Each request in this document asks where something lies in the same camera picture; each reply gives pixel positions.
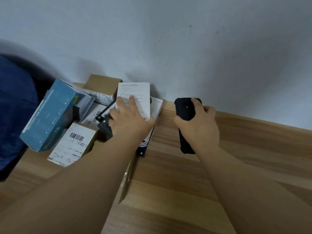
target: person's left hand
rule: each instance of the person's left hand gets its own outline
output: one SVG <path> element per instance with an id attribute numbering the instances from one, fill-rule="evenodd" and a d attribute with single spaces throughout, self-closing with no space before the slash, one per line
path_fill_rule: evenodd
<path id="1" fill-rule="evenodd" d="M 138 137 L 140 142 L 143 141 L 155 125 L 156 120 L 153 117 L 148 121 L 142 118 L 134 96 L 129 98 L 129 108 L 127 108 L 121 97 L 117 97 L 116 102 L 120 112 L 117 112 L 116 109 L 111 109 L 110 114 L 113 120 L 109 120 L 113 136 L 128 134 L 131 137 Z"/>

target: wall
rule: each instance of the wall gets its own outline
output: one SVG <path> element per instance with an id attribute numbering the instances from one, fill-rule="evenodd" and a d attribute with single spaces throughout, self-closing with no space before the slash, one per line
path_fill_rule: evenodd
<path id="1" fill-rule="evenodd" d="M 55 77 L 312 130 L 312 0 L 1 0 L 0 52 Z"/>

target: barcode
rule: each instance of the barcode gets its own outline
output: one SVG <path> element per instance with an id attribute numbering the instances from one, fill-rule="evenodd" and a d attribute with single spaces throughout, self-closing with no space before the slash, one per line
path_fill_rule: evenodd
<path id="1" fill-rule="evenodd" d="M 73 132 L 70 134 L 70 136 L 69 136 L 69 137 L 71 137 L 71 138 L 73 138 L 73 139 L 76 139 L 76 140 L 79 140 L 79 141 L 83 141 L 83 139 L 84 139 L 84 137 L 83 137 L 83 136 L 78 135 L 78 134 L 73 133 Z"/>
<path id="2" fill-rule="evenodd" d="M 96 117 L 97 117 L 100 113 L 101 113 L 100 111 L 97 112 L 97 114 L 96 114 L 96 116 L 93 118 L 92 122 L 97 122 Z"/>

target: dark blue cloth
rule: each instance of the dark blue cloth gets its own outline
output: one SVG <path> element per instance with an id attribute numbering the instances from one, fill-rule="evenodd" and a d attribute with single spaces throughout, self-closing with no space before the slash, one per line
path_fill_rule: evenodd
<path id="1" fill-rule="evenodd" d="M 0 170 L 25 146 L 19 135 L 37 106 L 31 76 L 0 56 Z"/>

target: wood grain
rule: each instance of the wood grain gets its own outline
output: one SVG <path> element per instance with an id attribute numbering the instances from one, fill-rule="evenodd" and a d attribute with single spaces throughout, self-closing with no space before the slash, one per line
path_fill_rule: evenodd
<path id="1" fill-rule="evenodd" d="M 180 151 L 165 102 L 145 158 L 134 164 L 125 200 L 102 233 L 234 233 L 196 155 Z M 217 112 L 220 147 L 312 206 L 312 132 Z M 27 153 L 0 187 L 4 209 L 62 168 L 49 152 Z"/>

